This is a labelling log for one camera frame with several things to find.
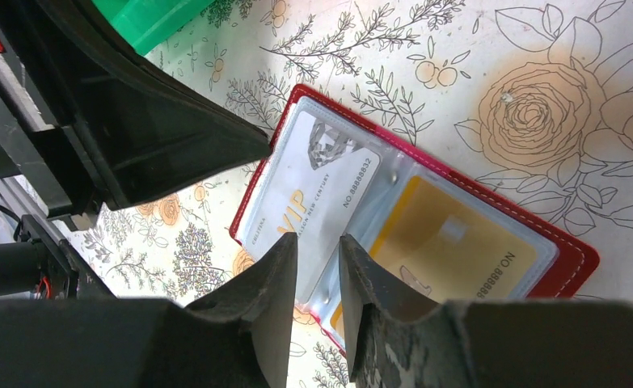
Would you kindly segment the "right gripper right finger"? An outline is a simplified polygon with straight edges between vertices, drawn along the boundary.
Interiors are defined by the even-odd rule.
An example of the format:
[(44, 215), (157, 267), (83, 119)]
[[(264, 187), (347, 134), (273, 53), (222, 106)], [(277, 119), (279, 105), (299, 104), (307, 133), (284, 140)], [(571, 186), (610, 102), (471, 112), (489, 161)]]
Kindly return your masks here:
[(633, 387), (633, 303), (435, 302), (339, 243), (348, 377), (358, 387)]

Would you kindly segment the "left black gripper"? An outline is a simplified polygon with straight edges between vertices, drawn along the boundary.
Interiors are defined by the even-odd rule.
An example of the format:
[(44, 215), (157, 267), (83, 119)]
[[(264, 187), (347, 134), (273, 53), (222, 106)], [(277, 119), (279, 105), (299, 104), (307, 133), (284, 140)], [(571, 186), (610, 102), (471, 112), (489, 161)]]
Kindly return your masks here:
[(264, 131), (138, 54), (92, 1), (0, 1), (0, 297), (110, 297), (56, 227), (266, 158)]

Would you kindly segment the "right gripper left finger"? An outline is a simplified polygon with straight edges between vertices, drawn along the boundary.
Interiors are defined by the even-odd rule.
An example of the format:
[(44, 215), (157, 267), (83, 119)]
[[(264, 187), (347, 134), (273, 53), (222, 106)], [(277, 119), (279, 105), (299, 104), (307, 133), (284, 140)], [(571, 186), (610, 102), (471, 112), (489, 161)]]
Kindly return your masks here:
[(283, 387), (298, 238), (187, 306), (168, 299), (0, 301), (0, 387)]

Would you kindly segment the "gold credit card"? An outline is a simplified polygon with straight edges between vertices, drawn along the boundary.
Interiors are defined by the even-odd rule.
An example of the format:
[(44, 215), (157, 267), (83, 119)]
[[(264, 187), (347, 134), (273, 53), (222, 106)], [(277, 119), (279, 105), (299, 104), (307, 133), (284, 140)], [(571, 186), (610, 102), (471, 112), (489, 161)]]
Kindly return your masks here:
[(527, 277), (551, 252), (539, 234), (429, 174), (411, 176), (347, 231), (435, 302), (523, 297)]

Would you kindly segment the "green plastic bin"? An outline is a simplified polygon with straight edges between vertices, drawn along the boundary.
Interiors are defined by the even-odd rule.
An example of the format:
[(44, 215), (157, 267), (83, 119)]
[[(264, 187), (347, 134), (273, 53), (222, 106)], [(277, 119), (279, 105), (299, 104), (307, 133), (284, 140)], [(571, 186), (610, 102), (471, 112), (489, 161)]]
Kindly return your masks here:
[(145, 55), (213, 0), (94, 0), (93, 4), (137, 53)]

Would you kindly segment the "red leather card holder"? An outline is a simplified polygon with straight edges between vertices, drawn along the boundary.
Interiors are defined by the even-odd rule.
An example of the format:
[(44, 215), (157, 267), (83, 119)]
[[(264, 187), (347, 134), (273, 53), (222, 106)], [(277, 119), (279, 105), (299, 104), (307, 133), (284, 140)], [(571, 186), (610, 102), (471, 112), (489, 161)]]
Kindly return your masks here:
[(335, 250), (328, 260), (324, 272), (314, 292), (306, 304), (295, 302), (306, 313), (312, 315), (324, 334), (339, 348), (345, 348), (344, 315), (340, 295), (339, 277), (339, 240), (348, 233), (347, 229), (363, 217), (370, 217), (384, 196), (402, 187), (413, 175), (429, 174), (468, 193), (522, 224), (525, 228), (539, 234), (546, 241), (551, 252), (547, 259), (541, 260), (526, 282), (528, 292), (524, 297), (570, 297), (590, 277), (597, 268), (599, 254), (587, 243), (569, 234), (539, 216), (503, 198), (482, 184), (466, 177), (438, 159), (426, 154), (411, 143), (396, 137), (390, 131), (374, 122), (357, 115), (342, 104), (318, 93), (314, 89), (299, 84), (290, 94), (286, 108), (271, 140), (271, 155), (257, 167), (246, 190), (238, 212), (230, 226), (230, 236), (238, 242), (254, 259), (244, 246), (251, 212), (258, 201), (259, 191), (266, 177), (269, 163), (278, 154), (281, 135), (289, 127), (295, 112), (300, 109), (316, 109), (338, 116), (348, 123), (371, 133), (382, 143), (382, 161), (368, 186), (359, 206), (344, 232), (338, 237)]

